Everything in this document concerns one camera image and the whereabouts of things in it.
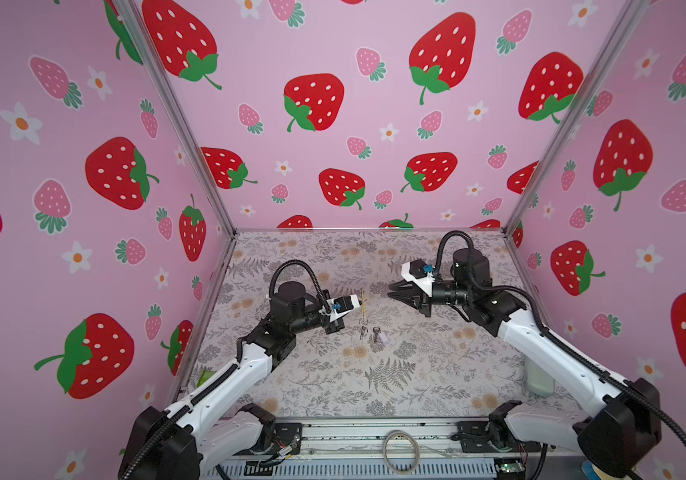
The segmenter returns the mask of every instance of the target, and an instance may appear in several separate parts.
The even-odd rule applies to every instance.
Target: pink wallpaper
[[[451,228],[505,223],[625,2],[137,3],[237,227]]]
[[[116,477],[225,243],[112,12],[0,2],[0,478]]]
[[[652,5],[523,219],[554,328],[686,430],[686,0]],[[668,430],[640,466],[686,480]]]

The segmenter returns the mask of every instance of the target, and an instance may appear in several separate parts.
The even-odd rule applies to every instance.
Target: pink wall
[[[663,409],[686,430],[686,95],[669,98],[671,85],[686,91],[685,56],[686,1],[652,5],[600,89],[611,94],[609,106],[608,93],[599,94],[600,106],[581,120],[538,191],[518,253],[535,269],[554,328],[610,369],[653,382]],[[620,166],[626,179],[616,173],[609,181]],[[588,277],[585,259],[577,260],[581,271],[567,265],[578,250],[605,276]],[[574,279],[581,274],[582,286]],[[686,480],[686,452],[670,431],[641,470]]]
[[[160,342],[196,319],[193,278],[206,291],[223,251],[191,164],[176,161],[179,141],[145,68],[124,47],[117,59],[117,41],[102,2],[0,2],[0,478],[116,477],[134,418],[148,404],[163,407],[173,380]],[[34,61],[49,91],[32,73],[34,57],[60,66]],[[70,82],[78,109],[64,101]],[[143,99],[155,110],[143,115],[150,135]],[[159,178],[146,201],[135,148]],[[35,196],[40,186],[45,197]],[[207,230],[196,261],[179,235],[190,194]],[[162,228],[169,240],[158,207],[171,220]],[[130,240],[126,264],[115,252],[122,240]],[[151,341],[155,304],[161,324]]]
[[[547,115],[526,118],[551,94],[543,111],[564,116],[569,99],[557,100],[578,89],[625,3],[137,2],[239,228],[295,215],[314,226],[406,214],[417,227],[505,223],[519,200],[509,187],[529,178],[556,127]],[[434,64],[438,78],[422,71]],[[426,91],[420,104],[423,86],[441,93]],[[505,151],[491,154],[498,145]],[[440,168],[427,168],[433,158]],[[412,178],[425,191],[408,184],[407,166],[408,177],[427,168]]]

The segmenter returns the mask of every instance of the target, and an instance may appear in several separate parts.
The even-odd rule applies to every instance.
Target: strawberry wallpaper
[[[686,430],[686,0],[647,10],[522,220],[554,328]],[[644,478],[686,480],[667,429]]]
[[[238,228],[500,226],[625,4],[136,2]]]
[[[112,3],[0,2],[0,478],[116,477],[225,238]]]

